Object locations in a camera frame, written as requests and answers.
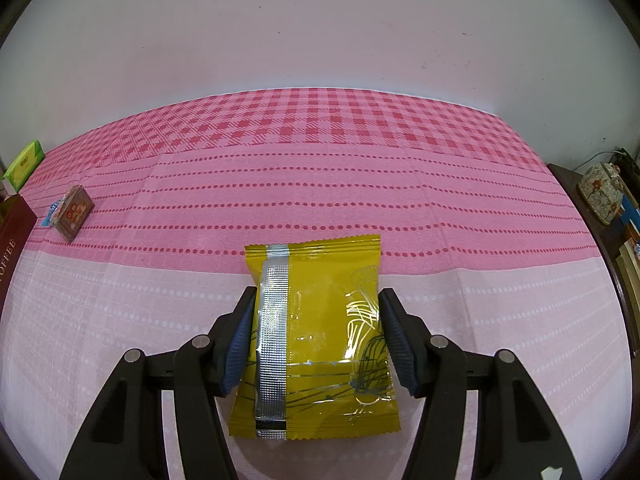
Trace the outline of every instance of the white wall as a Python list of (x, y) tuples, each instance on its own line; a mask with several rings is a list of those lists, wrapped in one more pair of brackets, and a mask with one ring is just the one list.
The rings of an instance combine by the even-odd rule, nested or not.
[(291, 86), (471, 105), (566, 166), (640, 139), (640, 54), (607, 0), (33, 0), (0, 50), (0, 153)]

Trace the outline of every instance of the table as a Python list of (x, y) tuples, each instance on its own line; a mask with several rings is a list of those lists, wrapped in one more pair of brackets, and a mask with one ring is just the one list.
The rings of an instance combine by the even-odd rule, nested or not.
[[(245, 245), (374, 232), (380, 287), (465, 350), (513, 349), (585, 480), (625, 444), (629, 347), (607, 266), (562, 187), (498, 117), (351, 89), (212, 96), (66, 142), (23, 194), (42, 218), (75, 183), (94, 211), (72, 244), (33, 231), (0, 322), (0, 421), (42, 480), (57, 478), (126, 349), (178, 348), (232, 310), (251, 284)], [(422, 403), (395, 386), (400, 433), (229, 439), (241, 478), (399, 478)], [(218, 403), (223, 423), (232, 403)], [(469, 395), (460, 479), (475, 407)]]

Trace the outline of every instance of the silver screw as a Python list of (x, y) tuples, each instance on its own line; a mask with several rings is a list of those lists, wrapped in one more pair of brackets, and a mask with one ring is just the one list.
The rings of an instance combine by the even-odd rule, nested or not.
[(449, 340), (443, 335), (432, 335), (429, 341), (436, 348), (444, 348), (449, 344)]
[(191, 340), (191, 344), (196, 348), (204, 348), (210, 341), (211, 339), (209, 339), (208, 335), (200, 334)]
[(513, 363), (516, 360), (516, 356), (509, 350), (500, 350), (498, 352), (498, 357), (500, 358), (500, 361), (505, 363)]
[(135, 363), (138, 359), (140, 359), (140, 356), (142, 354), (140, 353), (140, 350), (138, 350), (137, 348), (132, 348), (131, 350), (127, 350), (124, 353), (124, 360), (127, 363)]

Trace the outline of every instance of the pink tablecloth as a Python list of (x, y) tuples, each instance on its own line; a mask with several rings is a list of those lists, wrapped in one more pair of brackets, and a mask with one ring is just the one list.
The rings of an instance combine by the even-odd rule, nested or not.
[[(585, 480), (624, 446), (628, 345), (604, 262), (553, 176), (495, 116), (343, 89), (214, 96), (66, 142), (23, 194), (41, 219), (76, 182), (94, 212), (72, 244), (38, 223), (0, 323), (0, 418), (42, 480), (58, 477), (127, 348), (178, 348), (232, 309), (251, 283), (244, 245), (373, 232), (382, 234), (381, 286), (433, 333), (471, 351), (518, 353)], [(230, 439), (241, 478), (399, 478), (421, 402), (397, 384), (396, 393), (399, 434)], [(231, 405), (219, 402), (223, 419)]]

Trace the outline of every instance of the silver strip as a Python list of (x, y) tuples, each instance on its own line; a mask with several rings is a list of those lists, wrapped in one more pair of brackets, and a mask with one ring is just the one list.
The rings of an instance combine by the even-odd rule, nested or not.
[(289, 247), (267, 246), (262, 264), (256, 336), (255, 422), (256, 435), (284, 439), (287, 386), (287, 303), (289, 299)]

